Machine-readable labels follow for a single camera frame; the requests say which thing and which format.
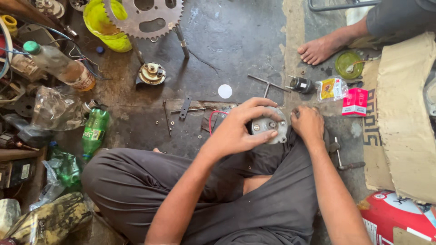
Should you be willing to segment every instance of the green bottle cap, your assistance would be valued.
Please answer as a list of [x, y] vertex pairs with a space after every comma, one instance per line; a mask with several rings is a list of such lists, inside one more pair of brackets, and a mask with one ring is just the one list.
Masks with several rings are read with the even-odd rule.
[[34, 41], [27, 41], [26, 43], [24, 43], [23, 49], [29, 54], [38, 54], [39, 51], [41, 51], [41, 45], [37, 44]]

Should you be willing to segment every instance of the red box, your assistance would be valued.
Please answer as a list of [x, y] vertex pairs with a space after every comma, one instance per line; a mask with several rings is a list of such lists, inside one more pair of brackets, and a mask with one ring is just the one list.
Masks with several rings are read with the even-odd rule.
[[344, 98], [342, 115], [349, 117], [366, 116], [366, 104], [368, 102], [368, 90], [352, 88]]

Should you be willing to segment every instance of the metal sprocket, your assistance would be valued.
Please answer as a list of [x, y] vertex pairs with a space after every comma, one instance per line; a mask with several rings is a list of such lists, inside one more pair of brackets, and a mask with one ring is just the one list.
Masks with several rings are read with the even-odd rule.
[[[129, 36], [143, 39], [148, 38], [150, 40], [152, 38], [156, 40], [158, 37], [166, 35], [176, 27], [176, 24], [179, 24], [183, 13], [183, 0], [174, 1], [176, 1], [176, 7], [172, 9], [166, 6], [165, 0], [155, 0], [153, 8], [143, 11], [135, 6], [134, 0], [123, 0], [123, 7], [126, 10], [127, 18], [119, 20], [112, 11], [111, 0], [102, 0], [107, 16], [117, 28]], [[153, 32], [142, 32], [139, 29], [140, 23], [153, 21], [157, 18], [165, 20], [165, 27]]]

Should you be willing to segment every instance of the green plastic bottle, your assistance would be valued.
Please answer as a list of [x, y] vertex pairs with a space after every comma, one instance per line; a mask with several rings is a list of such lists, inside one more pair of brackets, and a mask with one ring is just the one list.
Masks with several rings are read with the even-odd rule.
[[109, 113], [107, 111], [92, 109], [82, 136], [83, 159], [91, 159], [94, 151], [102, 144], [108, 120]]

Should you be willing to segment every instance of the gray pants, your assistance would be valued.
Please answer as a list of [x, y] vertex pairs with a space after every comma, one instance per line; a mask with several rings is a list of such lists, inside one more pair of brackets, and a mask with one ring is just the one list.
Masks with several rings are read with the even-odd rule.
[[[135, 245], [192, 160], [144, 150], [112, 149], [95, 156], [82, 175], [85, 191]], [[243, 178], [272, 174], [242, 195]], [[284, 244], [310, 241], [317, 211], [313, 170], [303, 141], [262, 145], [216, 164], [182, 244]]]
[[434, 0], [382, 0], [366, 17], [368, 32], [383, 37], [398, 31], [434, 31]]

